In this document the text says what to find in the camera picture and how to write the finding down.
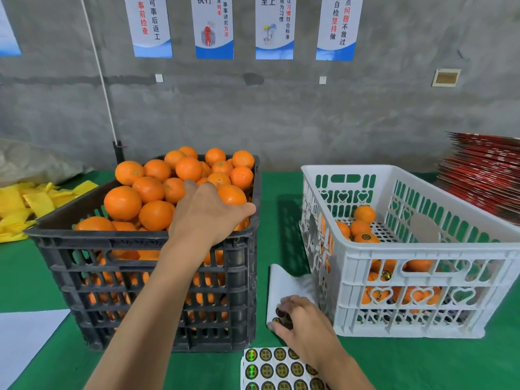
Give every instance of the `gray concrete wall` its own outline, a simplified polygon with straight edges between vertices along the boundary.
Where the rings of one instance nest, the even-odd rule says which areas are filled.
[[[80,0],[3,1],[23,56],[0,58],[0,137],[113,168]],[[255,60],[254,0],[233,0],[233,61],[195,58],[190,0],[167,0],[173,60],[134,57],[124,0],[86,2],[129,159],[219,146],[264,170],[431,170],[444,131],[520,135],[520,0],[365,0],[353,63],[315,60],[321,0],[298,0],[291,61]],[[431,87],[439,67],[462,68],[457,88]]]

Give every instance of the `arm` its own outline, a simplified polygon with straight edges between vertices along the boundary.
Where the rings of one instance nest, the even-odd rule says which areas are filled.
[[[330,321],[308,298],[293,295],[283,298],[280,310],[291,315],[294,328],[279,323],[268,327],[316,368],[333,390],[375,390],[356,361],[337,339]]]
[[[180,314],[193,274],[210,248],[256,208],[226,205],[215,186],[185,182],[155,270],[132,304],[86,390],[163,388]]]

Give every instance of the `poster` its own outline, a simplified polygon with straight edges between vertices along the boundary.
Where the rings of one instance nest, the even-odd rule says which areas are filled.
[[[135,57],[171,59],[166,0],[125,0]]]
[[[296,0],[256,0],[256,58],[292,60]]]
[[[0,57],[21,55],[22,52],[16,42],[15,33],[12,32],[4,5],[2,4],[2,0],[0,0]]]
[[[233,59],[231,0],[191,0],[198,59]]]
[[[322,0],[316,60],[352,61],[363,0]]]

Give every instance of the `green tablecloth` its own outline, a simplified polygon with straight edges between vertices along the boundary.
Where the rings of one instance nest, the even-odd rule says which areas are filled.
[[[431,179],[432,175],[422,175]],[[278,346],[265,327],[267,274],[272,263],[308,272],[297,222],[302,174],[263,173],[258,230],[257,332],[253,346]],[[81,180],[105,183],[113,173]],[[67,308],[31,241],[0,245],[0,313]],[[520,282],[489,322],[482,340],[341,338],[378,390],[517,389],[520,383]],[[68,316],[12,385],[12,390],[83,388],[101,353],[90,351]],[[173,354],[165,389],[239,389],[241,353]]]

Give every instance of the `pile of yellow bags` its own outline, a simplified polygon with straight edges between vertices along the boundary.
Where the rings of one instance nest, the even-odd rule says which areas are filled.
[[[0,243],[26,239],[23,230],[35,224],[35,218],[47,215],[96,187],[97,184],[88,180],[73,190],[59,189],[50,182],[37,186],[20,182],[0,188]]]

